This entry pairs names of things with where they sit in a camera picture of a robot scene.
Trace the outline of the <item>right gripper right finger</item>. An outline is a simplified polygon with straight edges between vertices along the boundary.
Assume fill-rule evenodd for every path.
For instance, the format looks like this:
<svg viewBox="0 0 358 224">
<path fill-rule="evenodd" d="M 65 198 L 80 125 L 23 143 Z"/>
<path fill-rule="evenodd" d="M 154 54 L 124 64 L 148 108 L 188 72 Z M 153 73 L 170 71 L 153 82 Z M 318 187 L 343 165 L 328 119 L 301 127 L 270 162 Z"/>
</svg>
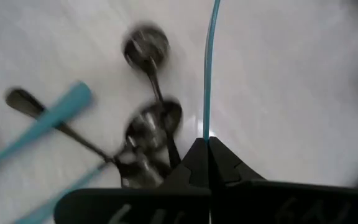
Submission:
<svg viewBox="0 0 358 224">
<path fill-rule="evenodd" d="M 358 186 L 268 180 L 209 139 L 212 224 L 358 224 Z"/>
</svg>

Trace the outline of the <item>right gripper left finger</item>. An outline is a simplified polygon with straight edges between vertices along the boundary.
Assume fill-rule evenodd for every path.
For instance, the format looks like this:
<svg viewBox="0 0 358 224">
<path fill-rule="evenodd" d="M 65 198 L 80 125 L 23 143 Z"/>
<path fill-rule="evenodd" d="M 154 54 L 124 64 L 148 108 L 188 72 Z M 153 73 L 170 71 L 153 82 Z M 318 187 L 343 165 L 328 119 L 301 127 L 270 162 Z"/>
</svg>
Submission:
<svg viewBox="0 0 358 224">
<path fill-rule="evenodd" d="M 208 147 L 198 138 L 154 189 L 80 189 L 54 210 L 56 224 L 209 224 Z"/>
</svg>

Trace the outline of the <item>black metal spoon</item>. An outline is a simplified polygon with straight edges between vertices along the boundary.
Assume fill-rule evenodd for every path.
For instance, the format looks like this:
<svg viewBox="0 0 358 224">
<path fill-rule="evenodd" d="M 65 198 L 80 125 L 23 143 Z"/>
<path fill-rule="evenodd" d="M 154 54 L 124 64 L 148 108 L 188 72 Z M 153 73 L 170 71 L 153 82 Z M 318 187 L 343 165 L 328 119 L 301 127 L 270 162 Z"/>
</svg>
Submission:
<svg viewBox="0 0 358 224">
<path fill-rule="evenodd" d="M 165 100 L 158 83 L 157 72 L 166 61 L 169 41 L 164 31 L 153 23 L 140 23 L 126 34 L 123 43 L 123 56 L 134 69 L 144 72 L 150 80 L 156 103 L 159 106 L 159 126 L 165 133 L 170 167 L 175 169 L 181 162 L 173 133 L 165 121 L 168 114 Z"/>
<path fill-rule="evenodd" d="M 21 88 L 9 90 L 6 103 L 11 108 L 35 119 L 40 119 L 46 111 L 43 104 Z M 120 153 L 141 149 L 151 154 L 165 148 L 167 138 L 172 138 L 177 131 L 182 115 L 181 105 L 173 99 L 165 100 L 162 106 L 159 103 L 152 103 L 143 107 L 127 125 L 125 143 Z"/>
</svg>

